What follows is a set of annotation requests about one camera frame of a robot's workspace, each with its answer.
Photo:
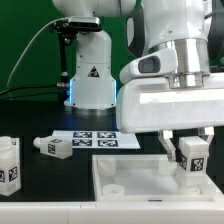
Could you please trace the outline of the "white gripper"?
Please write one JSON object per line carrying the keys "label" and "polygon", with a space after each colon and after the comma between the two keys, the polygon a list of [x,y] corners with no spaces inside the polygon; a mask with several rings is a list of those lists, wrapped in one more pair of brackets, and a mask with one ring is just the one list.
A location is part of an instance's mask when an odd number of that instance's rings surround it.
{"label": "white gripper", "polygon": [[159,131],[168,161],[175,162],[172,130],[199,128],[199,137],[210,145],[211,126],[224,126],[224,74],[213,73],[203,87],[186,89],[170,89],[163,77],[134,79],[118,93],[116,123],[122,133]]}

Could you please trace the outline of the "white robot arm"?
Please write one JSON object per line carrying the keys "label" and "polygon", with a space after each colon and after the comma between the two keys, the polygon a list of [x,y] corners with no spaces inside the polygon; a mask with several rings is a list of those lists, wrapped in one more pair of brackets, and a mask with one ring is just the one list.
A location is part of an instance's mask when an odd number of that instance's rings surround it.
{"label": "white robot arm", "polygon": [[[53,0],[78,31],[76,74],[67,105],[116,111],[123,133],[224,125],[224,74],[209,68],[205,0]],[[95,28],[102,16],[131,14],[135,58],[115,87],[111,38]]]}

